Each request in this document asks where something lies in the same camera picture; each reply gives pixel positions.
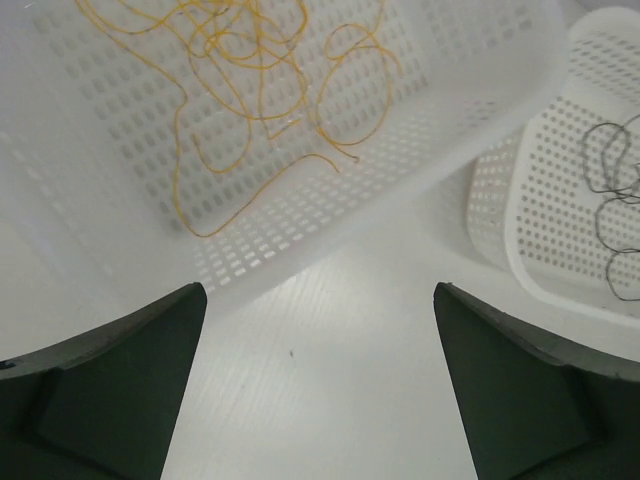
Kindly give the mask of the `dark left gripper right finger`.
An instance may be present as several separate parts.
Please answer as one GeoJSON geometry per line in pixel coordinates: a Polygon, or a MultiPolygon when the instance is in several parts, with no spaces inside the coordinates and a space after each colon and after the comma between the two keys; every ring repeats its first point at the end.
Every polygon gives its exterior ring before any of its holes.
{"type": "Polygon", "coordinates": [[[434,292],[440,341],[480,479],[636,479],[639,364],[434,292]]]}

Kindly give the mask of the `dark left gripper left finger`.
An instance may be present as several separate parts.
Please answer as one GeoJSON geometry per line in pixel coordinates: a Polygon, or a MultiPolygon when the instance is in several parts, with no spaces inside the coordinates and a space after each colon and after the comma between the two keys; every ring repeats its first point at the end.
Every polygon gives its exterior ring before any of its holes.
{"type": "Polygon", "coordinates": [[[158,479],[207,308],[199,283],[1,361],[4,479],[158,479]]]}

